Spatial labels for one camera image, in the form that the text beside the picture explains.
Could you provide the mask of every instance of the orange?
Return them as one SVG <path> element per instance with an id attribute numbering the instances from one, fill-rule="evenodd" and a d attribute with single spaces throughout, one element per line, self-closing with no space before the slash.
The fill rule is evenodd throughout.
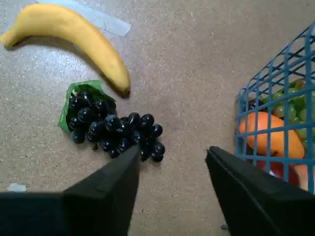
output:
<path id="1" fill-rule="evenodd" d="M 256 130 L 255 127 L 255 117 L 256 113 L 250 113 L 247 116 L 248 119 L 248 127 L 247 133 L 254 132 Z M 240 133 L 245 133 L 245 119 L 243 119 L 240 123 Z M 276 116 L 271 115 L 271 128 L 283 127 L 284 121 L 279 119 Z M 268 113 L 266 112 L 258 112 L 258 128 L 257 130 L 264 130 L 268 128 Z M 255 144 L 255 136 L 250 135 L 247 136 L 246 142 L 248 145 L 254 149 Z M 288 155 L 289 158 L 303 158 L 305 151 L 304 147 L 294 130 L 288 131 Z M 284 156 L 284 131 L 279 132 L 271 132 L 270 136 L 270 148 L 271 155 L 283 157 Z M 258 134 L 257 135 L 257 153 L 262 156 L 267 155 L 267 133 Z"/>

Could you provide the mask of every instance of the grape bunch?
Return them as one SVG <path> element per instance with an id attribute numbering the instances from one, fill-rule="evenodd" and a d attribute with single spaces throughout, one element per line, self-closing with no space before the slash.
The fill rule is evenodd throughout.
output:
<path id="1" fill-rule="evenodd" d="M 142 117 L 131 113 L 128 117 L 117 117 L 116 103 L 113 100 L 93 99 L 87 91 L 80 91 L 69 101 L 67 118 L 71 130 L 71 139 L 76 144 L 85 140 L 101 147 L 111 158 L 118 157 L 132 145 L 141 147 L 141 161 L 152 157 L 153 161 L 162 161 L 165 147 L 158 141 L 163 128 L 154 124 L 154 117 L 145 114 Z"/>

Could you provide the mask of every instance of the red apple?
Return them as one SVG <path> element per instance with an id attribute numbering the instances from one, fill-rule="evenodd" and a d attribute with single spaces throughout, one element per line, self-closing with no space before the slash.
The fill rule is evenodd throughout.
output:
<path id="1" fill-rule="evenodd" d="M 257 167 L 261 170 L 266 171 L 266 162 L 257 161 Z M 282 162 L 270 162 L 269 174 L 280 179 L 284 178 L 284 165 Z M 295 172 L 294 168 L 289 165 L 289 181 L 290 184 L 299 187 L 299 176 Z"/>

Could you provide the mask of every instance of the blue basket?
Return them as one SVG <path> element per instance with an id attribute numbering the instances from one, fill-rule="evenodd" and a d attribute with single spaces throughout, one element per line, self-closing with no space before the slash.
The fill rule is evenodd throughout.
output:
<path id="1" fill-rule="evenodd" d="M 288 181 L 289 169 L 293 165 L 307 165 L 308 171 L 308 190 L 314 193 L 314 179 L 313 166 L 315 160 L 313 159 L 313 143 L 315 127 L 315 22 L 313 22 L 306 30 L 304 30 L 298 37 L 290 42 L 278 55 L 276 55 L 261 71 L 259 71 L 247 84 L 241 89 L 237 99 L 237 132 L 235 134 L 236 156 L 244 160 L 251 160 L 256 166 L 257 161 L 264 161 L 266 172 L 270 172 L 271 163 L 283 163 L 283 179 Z M 292 86 L 301 86 L 299 90 L 291 88 Z M 297 108 L 296 101 L 303 101 L 303 105 Z M 283 105 L 284 108 L 284 126 L 271 128 L 271 115 L 275 111 L 274 108 Z M 293 119 L 294 111 L 289 110 L 295 108 L 298 118 Z M 258 111 L 265 110 L 268 113 L 267 129 L 257 130 Z M 247 115 L 256 113 L 255 116 L 255 131 L 247 131 Z M 298 122 L 300 117 L 304 115 L 304 122 Z M 246 130 L 240 133 L 239 126 L 241 121 L 245 119 Z M 306 128 L 305 139 L 301 138 L 303 143 L 308 145 L 305 149 L 305 156 L 303 159 L 294 159 L 288 156 L 288 131 L 298 130 L 302 131 Z M 271 155 L 271 133 L 283 131 L 284 133 L 284 157 L 276 157 Z M 257 153 L 257 135 L 267 134 L 267 155 L 261 156 Z M 249 135 L 254 135 L 254 147 L 249 149 L 247 143 L 244 141 Z"/>

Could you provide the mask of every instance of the grape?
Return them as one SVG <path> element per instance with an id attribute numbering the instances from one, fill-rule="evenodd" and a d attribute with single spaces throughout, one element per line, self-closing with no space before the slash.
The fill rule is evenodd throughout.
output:
<path id="1" fill-rule="evenodd" d="M 152 149 L 152 156 L 162 156 L 165 153 L 165 147 L 158 141 L 155 141 Z"/>
<path id="2" fill-rule="evenodd" d="M 78 96 L 82 97 L 89 106 L 93 104 L 93 98 L 87 91 L 80 91 Z"/>
<path id="3" fill-rule="evenodd" d="M 298 124 L 300 122 L 301 122 L 301 120 L 299 117 L 294 117 L 294 119 L 289 120 L 289 124 Z"/>
<path id="4" fill-rule="evenodd" d="M 116 130 L 117 134 L 120 134 L 122 136 L 127 136 L 131 133 L 131 126 L 127 121 L 121 121 L 117 130 Z"/>
<path id="5" fill-rule="evenodd" d="M 273 109 L 272 114 L 274 114 L 278 118 L 284 117 L 284 106 L 278 105 L 276 108 Z"/>
<path id="6" fill-rule="evenodd" d="M 72 117 L 69 122 L 69 127 L 73 130 L 78 129 L 83 126 L 83 123 L 79 121 L 77 117 Z"/>
<path id="7" fill-rule="evenodd" d="M 313 107 L 313 115 L 312 115 L 312 120 L 315 120 L 315 107 Z M 306 122 L 306 116 L 307 116 L 307 110 L 303 109 L 300 111 L 300 118 L 302 121 Z"/>
<path id="8" fill-rule="evenodd" d="M 306 122 L 306 109 L 300 111 L 300 118 L 302 121 Z"/>
<path id="9" fill-rule="evenodd" d="M 76 144 L 82 144 L 85 141 L 84 131 L 77 129 L 71 132 L 71 140 Z"/>
<path id="10" fill-rule="evenodd" d="M 94 117 L 95 117 L 95 115 L 94 115 L 93 111 L 88 107 L 82 108 L 78 112 L 78 119 L 82 123 L 90 123 Z"/>
<path id="11" fill-rule="evenodd" d="M 120 139 L 118 143 L 118 151 L 120 153 L 125 152 L 130 147 L 131 147 L 131 143 L 127 139 Z"/>
<path id="12" fill-rule="evenodd" d="M 303 89 L 304 86 L 305 86 L 305 80 L 304 80 L 304 78 L 301 78 L 301 79 L 297 80 L 296 83 L 295 83 L 295 88 L 296 88 L 297 90 Z"/>
<path id="13" fill-rule="evenodd" d="M 100 135 L 104 130 L 106 130 L 106 127 L 103 121 L 94 121 L 89 127 L 89 132 L 93 135 Z"/>
<path id="14" fill-rule="evenodd" d="M 120 120 L 116 115 L 109 115 L 105 118 L 105 126 L 108 131 L 116 131 L 120 125 Z"/>
<path id="15" fill-rule="evenodd" d="M 312 102 L 315 103 L 315 91 L 313 90 L 311 93 L 312 96 Z"/>
<path id="16" fill-rule="evenodd" d="M 112 99 L 109 99 L 107 101 L 107 104 L 108 104 L 108 108 L 111 108 L 112 110 L 116 110 L 116 102 Z"/>
<path id="17" fill-rule="evenodd" d="M 133 112 L 128 116 L 128 122 L 131 126 L 138 127 L 140 123 L 140 115 L 137 112 Z"/>
<path id="18" fill-rule="evenodd" d="M 306 150 L 307 149 L 307 139 L 302 140 L 302 145 L 303 145 L 304 149 Z"/>
<path id="19" fill-rule="evenodd" d="M 92 108 L 96 113 L 104 115 L 107 113 L 108 105 L 105 100 L 98 100 L 95 103 L 93 103 Z"/>
<path id="20" fill-rule="evenodd" d="M 300 95 L 300 96 L 296 96 L 291 98 L 291 102 L 294 104 L 294 106 L 297 108 L 297 110 L 300 110 L 304 107 L 304 101 L 305 101 L 305 95 Z"/>
<path id="21" fill-rule="evenodd" d="M 87 106 L 88 103 L 82 97 L 73 97 L 69 102 L 69 108 L 75 112 Z"/>
<path id="22" fill-rule="evenodd" d="M 298 134 L 298 136 L 300 137 L 300 139 L 307 138 L 307 129 L 306 128 L 296 129 L 295 131 Z"/>
<path id="23" fill-rule="evenodd" d="M 99 141 L 99 145 L 102 147 L 104 151 L 110 151 L 114 147 L 115 142 L 113 141 L 113 139 L 109 137 L 103 137 Z"/>
<path id="24" fill-rule="evenodd" d="M 288 90 L 289 94 L 290 93 L 295 93 L 295 92 L 297 92 L 297 89 L 295 89 L 295 88 L 289 88 L 289 90 Z"/>
<path id="25" fill-rule="evenodd" d="M 90 143 L 92 143 L 92 144 L 97 143 L 98 140 L 99 140 L 99 136 L 94 135 L 94 134 L 92 134 L 91 132 L 88 132 L 88 133 L 87 133 L 86 138 L 87 138 L 87 140 L 88 140 Z"/>
<path id="26" fill-rule="evenodd" d="M 139 131 L 134 131 L 133 134 L 131 135 L 130 139 L 134 144 L 143 145 L 146 142 L 146 137 L 144 136 L 143 133 L 141 133 Z"/>
<path id="27" fill-rule="evenodd" d="M 163 158 L 164 158 L 164 155 L 153 155 L 152 154 L 152 160 L 154 162 L 161 162 L 163 160 Z"/>
<path id="28" fill-rule="evenodd" d="M 121 117 L 120 120 L 128 122 L 128 117 Z"/>
<path id="29" fill-rule="evenodd" d="M 292 104 L 289 104 L 289 120 L 293 120 L 296 116 L 296 110 Z"/>
<path id="30" fill-rule="evenodd" d="M 151 114 L 145 114 L 140 118 L 140 129 L 148 130 L 154 124 L 154 117 Z"/>
<path id="31" fill-rule="evenodd" d="M 159 124 L 155 124 L 152 126 L 149 137 L 150 138 L 157 138 L 163 133 L 163 127 L 160 126 Z"/>
<path id="32" fill-rule="evenodd" d="M 276 92 L 275 94 L 272 95 L 272 100 L 277 100 L 277 99 L 279 99 L 279 98 L 281 98 L 281 97 L 283 97 L 283 96 L 284 96 L 283 93 L 281 93 L 281 92 Z"/>
<path id="33" fill-rule="evenodd" d="M 146 160 L 148 160 L 151 154 L 152 154 L 151 149 L 148 146 L 144 147 L 141 150 L 141 161 L 145 162 Z"/>
<path id="34" fill-rule="evenodd" d="M 118 152 L 118 150 L 114 149 L 114 150 L 110 150 L 109 151 L 109 155 L 112 159 L 118 157 L 120 155 L 120 153 Z"/>

